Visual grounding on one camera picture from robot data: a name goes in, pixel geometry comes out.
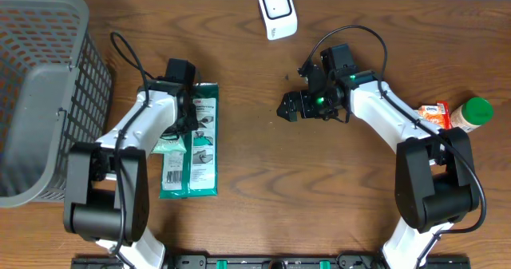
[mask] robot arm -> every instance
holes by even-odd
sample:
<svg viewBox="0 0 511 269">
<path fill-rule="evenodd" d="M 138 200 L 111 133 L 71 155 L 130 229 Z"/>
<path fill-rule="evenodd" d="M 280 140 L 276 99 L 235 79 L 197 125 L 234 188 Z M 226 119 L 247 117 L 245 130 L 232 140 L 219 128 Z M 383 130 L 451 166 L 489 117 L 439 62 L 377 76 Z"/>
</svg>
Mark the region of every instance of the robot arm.
<svg viewBox="0 0 511 269">
<path fill-rule="evenodd" d="M 68 232 L 96 242 L 108 250 L 116 246 L 122 230 L 120 198 L 124 198 L 125 240 L 120 258 L 135 268 L 158 269 L 164 262 L 164 245 L 147 228 L 149 187 L 146 159 L 164 133 L 181 134 L 197 129 L 195 106 L 190 97 L 195 67 L 171 59 L 165 77 L 149 82 L 149 104 L 127 129 L 118 154 L 125 167 L 124 196 L 96 189 L 95 181 L 115 180 L 114 148 L 119 131 L 145 101 L 137 101 L 109 133 L 95 143 L 76 143 L 69 151 L 64 225 Z"/>
<path fill-rule="evenodd" d="M 426 255 L 436 243 L 434 236 L 461 221 L 478 206 L 479 192 L 467 169 L 446 152 L 429 133 L 382 97 L 383 91 L 399 108 L 415 120 L 420 116 L 378 80 L 373 71 L 360 72 L 348 45 L 338 45 L 321 53 L 324 74 L 317 65 L 305 63 L 299 69 L 307 79 L 308 90 L 286 93 L 277 114 L 288 121 L 302 118 L 338 119 L 339 109 L 369 124 L 396 153 L 394 196 L 402 218 L 394 234 L 382 247 L 380 264 L 375 268 L 413 269 L 426 263 Z M 442 131 L 438 125 L 421 121 L 450 142 L 473 167 L 469 138 L 460 129 Z M 430 166 L 446 165 L 446 172 L 433 176 Z"/>
</svg>

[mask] gray plastic basket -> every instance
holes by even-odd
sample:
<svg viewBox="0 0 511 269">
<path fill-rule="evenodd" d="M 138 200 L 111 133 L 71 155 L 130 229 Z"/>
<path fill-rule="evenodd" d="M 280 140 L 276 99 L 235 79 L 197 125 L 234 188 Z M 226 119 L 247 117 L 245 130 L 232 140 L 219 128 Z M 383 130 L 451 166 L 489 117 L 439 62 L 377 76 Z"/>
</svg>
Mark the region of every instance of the gray plastic basket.
<svg viewBox="0 0 511 269">
<path fill-rule="evenodd" d="M 0 207 L 63 201 L 67 152 L 103 133 L 113 80 L 83 0 L 0 0 Z"/>
</svg>

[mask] wood grain surface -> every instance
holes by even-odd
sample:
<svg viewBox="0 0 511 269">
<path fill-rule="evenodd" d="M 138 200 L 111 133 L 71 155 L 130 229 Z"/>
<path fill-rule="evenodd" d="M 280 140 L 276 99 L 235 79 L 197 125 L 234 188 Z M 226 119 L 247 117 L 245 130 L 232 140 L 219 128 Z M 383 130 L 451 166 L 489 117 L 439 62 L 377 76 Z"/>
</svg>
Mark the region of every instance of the wood grain surface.
<svg viewBox="0 0 511 269">
<path fill-rule="evenodd" d="M 149 161 L 149 227 L 173 252 L 211 255 L 337 255 L 376 251 L 398 222 L 395 155 L 363 121 L 289 123 L 276 116 L 284 93 L 304 89 L 296 68 L 327 32 L 348 24 L 379 32 L 386 79 L 408 105 L 456 109 L 487 98 L 495 117 L 470 139 L 488 196 L 484 226 L 444 236 L 438 254 L 467 254 L 473 268 L 511 267 L 511 2 L 482 0 L 295 0 L 298 32 L 266 39 L 256 0 L 85 0 L 89 28 L 117 72 L 109 128 L 131 108 L 140 74 L 114 52 L 120 30 L 153 75 L 170 57 L 188 59 L 220 85 L 219 195 L 159 200 L 161 156 Z M 382 49 L 360 30 L 349 42 L 363 69 Z M 69 268 L 75 255 L 105 254 L 65 232 L 61 204 L 0 210 L 0 267 Z M 475 222 L 478 211 L 455 227 Z"/>
</svg>

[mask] black motor joint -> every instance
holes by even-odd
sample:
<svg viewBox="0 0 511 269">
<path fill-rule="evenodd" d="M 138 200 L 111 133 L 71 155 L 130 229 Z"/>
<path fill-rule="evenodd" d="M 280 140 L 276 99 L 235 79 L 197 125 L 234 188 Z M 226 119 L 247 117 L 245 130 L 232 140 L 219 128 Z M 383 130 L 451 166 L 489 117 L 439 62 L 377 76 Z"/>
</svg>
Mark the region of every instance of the black motor joint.
<svg viewBox="0 0 511 269">
<path fill-rule="evenodd" d="M 360 72 L 353 61 L 348 44 L 337 45 L 321 52 L 323 70 L 309 59 L 298 69 L 308 83 L 308 89 L 284 94 L 277 115 L 287 121 L 302 118 L 337 119 L 340 109 L 347 111 L 345 122 L 351 113 L 351 90 L 359 85 L 375 81 L 373 71 Z"/>
<path fill-rule="evenodd" d="M 176 122 L 165 130 L 165 135 L 181 135 L 199 128 L 192 99 L 196 74 L 196 67 L 189 61 L 171 58 L 165 75 L 149 81 L 149 89 L 168 92 L 177 100 Z"/>
</svg>

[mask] black cable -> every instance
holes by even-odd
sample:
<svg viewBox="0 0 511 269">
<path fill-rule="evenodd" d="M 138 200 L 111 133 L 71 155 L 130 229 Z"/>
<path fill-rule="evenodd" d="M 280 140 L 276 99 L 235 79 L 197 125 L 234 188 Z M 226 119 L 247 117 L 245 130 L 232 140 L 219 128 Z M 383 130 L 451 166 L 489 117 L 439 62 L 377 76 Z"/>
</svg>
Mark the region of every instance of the black cable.
<svg viewBox="0 0 511 269">
<path fill-rule="evenodd" d="M 386 50 L 386 45 L 385 45 L 385 42 L 383 41 L 382 37 L 379 36 L 379 34 L 377 34 L 376 32 L 374 32 L 372 29 L 370 28 L 367 28 L 365 26 L 358 26 L 358 25 L 350 25 L 350 26 L 343 26 L 343 27 L 340 27 L 336 30 L 332 30 L 330 33 L 326 34 L 316 45 L 315 47 L 312 49 L 311 51 L 311 54 L 309 54 L 309 57 L 307 58 L 307 61 L 306 61 L 306 64 L 308 61 L 310 61 L 312 59 L 312 56 L 314 55 L 314 52 L 318 49 L 319 45 L 321 45 L 321 43 L 323 43 L 323 41 L 325 39 L 327 39 L 328 37 L 330 37 L 332 34 L 335 34 L 335 33 L 338 33 L 339 31 L 341 30 L 346 30 L 346 29 L 361 29 L 361 30 L 365 30 L 365 31 L 368 31 L 370 32 L 371 34 L 373 34 L 379 41 L 380 43 L 382 44 L 382 47 L 383 47 L 383 66 L 382 66 L 382 71 L 380 73 L 380 76 L 377 77 L 377 81 L 378 81 L 378 91 L 380 92 L 381 96 L 383 98 L 385 98 L 385 100 L 390 104 L 392 105 L 396 110 L 398 110 L 404 117 L 408 118 L 411 122 L 413 122 L 415 124 L 415 126 L 419 127 L 420 129 L 422 129 L 424 132 L 428 133 L 429 135 L 431 135 L 435 140 L 437 140 L 440 144 L 442 144 L 445 148 L 446 151 L 452 153 L 462 164 L 463 166 L 466 167 L 466 169 L 469 171 L 469 174 L 470 174 L 470 177 L 473 179 L 473 181 L 475 182 L 476 184 L 476 187 L 477 187 L 477 190 L 479 191 L 480 193 L 480 201 L 481 201 L 481 213 L 479 215 L 479 219 L 477 220 L 477 222 L 472 225 L 471 227 L 468 227 L 468 228 L 463 228 L 463 229 L 449 229 L 449 230 L 441 230 L 441 231 L 438 231 L 437 233 L 435 233 L 433 235 L 433 238 L 431 239 L 431 241 L 428 243 L 428 246 L 426 246 L 426 249 L 424 250 L 423 253 L 421 253 L 421 256 L 418 258 L 417 260 L 417 268 L 418 268 L 418 265 L 420 264 L 421 262 L 421 259 L 423 259 L 428 251 L 430 251 L 430 249 L 432 248 L 432 246 L 434 245 L 434 242 L 436 240 L 440 240 L 440 236 L 442 234 L 461 234 L 461 233 L 469 233 L 469 232 L 472 232 L 472 231 L 476 231 L 485 221 L 485 218 L 486 218 L 486 196 L 485 196 L 485 192 L 481 186 L 481 182 L 479 181 L 479 179 L 477 178 L 477 175 L 475 174 L 475 171 L 472 169 L 472 167 L 469 165 L 469 163 L 466 161 L 465 157 L 463 157 L 461 155 L 461 153 L 455 149 L 454 147 L 452 147 L 449 142 L 447 142 L 447 140 L 444 140 L 443 138 L 441 138 L 437 133 L 433 132 L 431 129 L 428 129 L 425 125 L 421 124 L 421 121 L 420 120 L 415 120 L 409 113 L 407 113 L 405 110 L 403 110 L 402 108 L 399 107 L 399 105 L 397 105 L 394 101 L 392 101 L 392 99 L 390 99 L 390 97 L 387 96 L 387 91 L 386 90 L 383 90 L 383 87 L 382 87 L 382 81 L 383 81 L 383 75 L 385 73 L 385 68 L 386 68 L 386 61 L 387 61 L 387 56 L 388 56 L 388 53 L 387 53 L 387 50 Z"/>
<path fill-rule="evenodd" d="M 332 119 L 333 119 L 334 121 L 338 121 L 338 122 L 340 122 L 340 123 L 346 123 L 345 121 L 342 121 L 342 120 L 341 120 L 340 118 L 338 118 L 338 117 L 332 117 Z"/>
<path fill-rule="evenodd" d="M 349 26 L 342 26 L 342 27 L 340 27 L 338 29 L 332 30 L 330 33 L 326 34 L 322 39 L 320 39 L 319 42 L 314 46 L 314 48 L 311 51 L 311 54 L 309 54 L 309 57 L 307 58 L 307 61 L 311 61 L 312 56 L 314 55 L 316 50 L 319 48 L 319 46 L 328 37 L 330 37 L 332 34 L 336 34 L 336 33 L 340 32 L 341 30 L 347 30 L 347 29 L 361 29 L 361 30 L 365 30 L 365 31 L 370 32 L 371 34 L 373 34 L 382 43 L 382 45 L 383 45 L 383 67 L 382 67 L 381 77 L 382 77 L 382 80 L 383 80 L 383 74 L 385 73 L 386 58 L 387 58 L 386 45 L 385 45 L 385 42 L 383 41 L 382 37 L 379 36 L 379 34 L 377 34 L 375 31 L 373 31 L 372 29 L 370 29 L 370 28 L 368 28 L 366 26 L 349 25 Z"/>
<path fill-rule="evenodd" d="M 126 131 L 128 130 L 129 126 L 136 120 L 138 116 L 144 111 L 146 107 L 149 105 L 149 88 L 148 88 L 148 82 L 147 77 L 145 76 L 147 73 L 144 71 L 144 68 L 142 67 L 141 61 L 138 58 L 138 56 L 135 54 L 135 51 L 133 48 L 129 45 L 129 43 L 125 40 L 125 38 L 119 34 L 118 32 L 112 32 L 110 33 L 110 41 L 112 42 L 113 46 L 117 49 L 118 53 L 125 58 L 125 55 L 119 50 L 117 47 L 117 43 L 115 42 L 115 37 L 118 37 L 121 39 L 121 41 L 125 44 L 126 48 L 129 50 L 129 52 L 132 54 L 133 58 L 135 59 L 135 62 L 138 66 L 136 66 L 137 69 L 140 70 L 142 80 L 144 82 L 144 91 L 145 91 L 145 100 L 142 103 L 142 106 L 133 114 L 133 116 L 126 122 L 125 126 L 119 131 L 117 134 L 117 140 L 115 143 L 115 148 L 113 150 L 113 162 L 114 162 L 114 168 L 115 173 L 117 177 L 117 186 L 119 188 L 119 204 L 121 206 L 121 230 L 119 232 L 119 239 L 117 241 L 117 244 L 115 248 L 112 250 L 111 255 L 113 256 L 119 256 L 119 250 L 121 249 L 121 246 L 125 239 L 125 228 L 126 228 L 126 201 L 125 201 L 125 191 L 124 191 L 124 185 L 122 183 L 122 174 L 121 172 L 126 173 L 126 168 L 122 164 L 121 157 L 119 156 L 119 149 L 121 147 L 121 143 L 125 138 Z"/>
<path fill-rule="evenodd" d="M 128 63 L 129 63 L 132 67 L 134 67 L 135 69 L 138 69 L 138 70 L 140 70 L 140 71 L 143 71 L 143 72 L 144 72 L 144 74 L 145 74 L 146 76 L 148 76 L 149 78 L 154 79 L 154 77 L 151 75 L 151 73 L 146 72 L 144 69 L 142 69 L 140 66 L 138 66 L 138 63 L 135 65 L 132 61 L 130 61 L 130 60 L 129 60 L 129 58 L 127 58 L 127 57 L 126 57 L 126 56 L 122 53 L 121 49 L 119 49 L 119 47 L 117 46 L 117 44 L 116 44 L 115 42 L 112 42 L 112 44 L 113 44 L 113 47 L 115 48 L 115 50 L 117 51 L 117 53 L 119 53 L 119 55 L 120 55 L 120 56 L 121 56 L 121 57 L 122 57 L 122 58 L 123 58 L 126 62 L 128 62 Z"/>
<path fill-rule="evenodd" d="M 121 253 L 119 253 L 117 255 L 117 258 L 122 262 L 124 263 L 125 265 L 128 266 L 129 269 L 135 269 L 135 266 L 133 264 L 131 264 L 131 262 L 128 261 L 128 259 L 126 259 L 126 257 L 124 255 L 122 255 Z"/>
</svg>

